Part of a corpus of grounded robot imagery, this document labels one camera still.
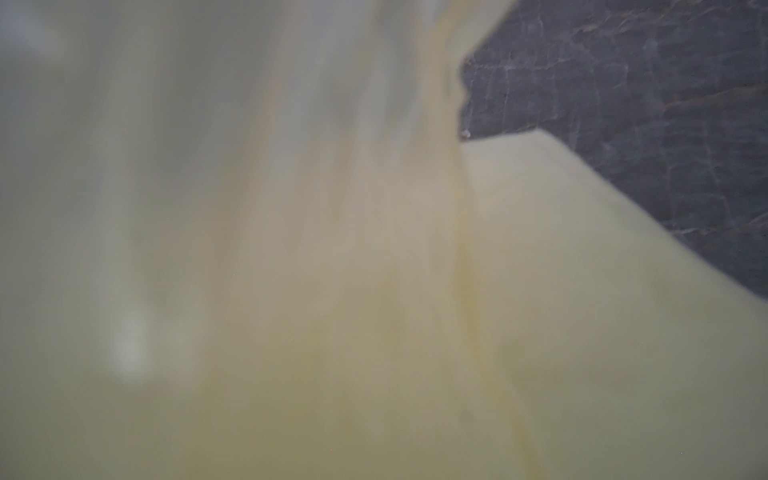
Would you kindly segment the yellow plastic bag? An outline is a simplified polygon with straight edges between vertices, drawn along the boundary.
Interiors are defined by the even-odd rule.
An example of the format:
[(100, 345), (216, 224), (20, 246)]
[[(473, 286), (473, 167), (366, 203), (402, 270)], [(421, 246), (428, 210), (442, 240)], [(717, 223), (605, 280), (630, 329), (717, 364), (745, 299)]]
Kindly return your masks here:
[(507, 1), (5, 1), (5, 479), (763, 479), (767, 303), (554, 136)]

